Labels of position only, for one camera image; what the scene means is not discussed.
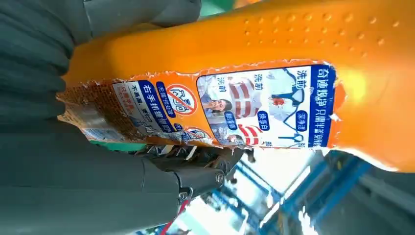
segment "bright light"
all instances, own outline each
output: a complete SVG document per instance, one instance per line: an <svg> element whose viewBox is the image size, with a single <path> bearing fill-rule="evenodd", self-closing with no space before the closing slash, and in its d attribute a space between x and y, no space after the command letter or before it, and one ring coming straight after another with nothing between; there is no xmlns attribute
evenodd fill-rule
<svg viewBox="0 0 415 235"><path fill-rule="evenodd" d="M279 209L279 202L277 202L272 209L264 216L264 219L259 223L259 227L262 228L262 226L264 226L265 223L268 222L268 220L271 219L271 217L278 211Z"/></svg>
<svg viewBox="0 0 415 235"><path fill-rule="evenodd" d="M284 198L287 199L291 194L300 186L300 184L304 181L304 179L310 174L311 167L308 166L294 181L294 183L287 189L287 191L284 194Z"/></svg>
<svg viewBox="0 0 415 235"><path fill-rule="evenodd" d="M307 213L299 211L299 221L301 222L302 234L303 235L319 235L315 230L314 226L310 226L311 219Z"/></svg>
<svg viewBox="0 0 415 235"><path fill-rule="evenodd" d="M272 197L271 194L268 194L268 196L267 196L267 207L271 208L273 204L274 204L274 198Z"/></svg>

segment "raised dots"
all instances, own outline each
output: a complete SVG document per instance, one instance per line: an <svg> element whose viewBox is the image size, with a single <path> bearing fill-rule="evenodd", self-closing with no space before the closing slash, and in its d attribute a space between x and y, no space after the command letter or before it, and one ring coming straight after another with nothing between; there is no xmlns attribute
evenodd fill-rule
<svg viewBox="0 0 415 235"><path fill-rule="evenodd" d="M374 24L374 23L376 23L376 21L377 21L376 17L369 18L369 24Z"/></svg>
<svg viewBox="0 0 415 235"><path fill-rule="evenodd" d="M330 19L331 19L331 15L329 13L323 14L323 20L324 21L329 21Z"/></svg>
<svg viewBox="0 0 415 235"><path fill-rule="evenodd" d="M353 20L353 14L347 13L344 17L345 22L350 22Z"/></svg>
<svg viewBox="0 0 415 235"><path fill-rule="evenodd" d="M310 21L310 20L312 20L312 19L313 19L313 16L312 16L311 14L305 14L305 15L304 15L304 19L305 19L306 21Z"/></svg>

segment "blue metal structure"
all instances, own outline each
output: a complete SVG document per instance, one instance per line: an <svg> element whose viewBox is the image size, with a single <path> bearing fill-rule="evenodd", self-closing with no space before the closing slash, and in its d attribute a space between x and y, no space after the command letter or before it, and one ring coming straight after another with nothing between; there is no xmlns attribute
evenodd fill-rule
<svg viewBox="0 0 415 235"><path fill-rule="evenodd" d="M340 156L347 156L343 167L336 169ZM316 164L303 182L294 192L281 203L280 210L292 219L298 220L299 211L306 206L306 213L311 217L311 226L318 222L352 189L360 176L367 172L370 164L345 153L332 151L323 161ZM267 233L278 216L275 213L262 226L263 233Z"/></svg>
<svg viewBox="0 0 415 235"><path fill-rule="evenodd" d="M244 161L239 161L238 164L235 165L236 169L240 171L243 175L245 175L249 180L251 180L252 183L257 185L257 187L263 191L265 194L271 193L274 204L278 202L281 199L281 193L275 190L266 180L264 180L258 173L256 173L252 168L250 168ZM259 184L255 179L253 179L248 172L256 176L258 179L260 179L263 183L265 183L268 186L268 189L264 188L261 184Z"/></svg>

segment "photo of man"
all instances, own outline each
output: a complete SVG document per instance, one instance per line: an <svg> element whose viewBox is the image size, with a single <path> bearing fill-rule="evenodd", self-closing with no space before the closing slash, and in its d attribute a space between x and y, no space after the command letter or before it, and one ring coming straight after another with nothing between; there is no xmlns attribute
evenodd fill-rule
<svg viewBox="0 0 415 235"><path fill-rule="evenodd" d="M229 100L220 99L220 100L211 100L207 103L202 103L202 107L205 111L206 116L211 113L219 113L232 109L232 104Z"/></svg>

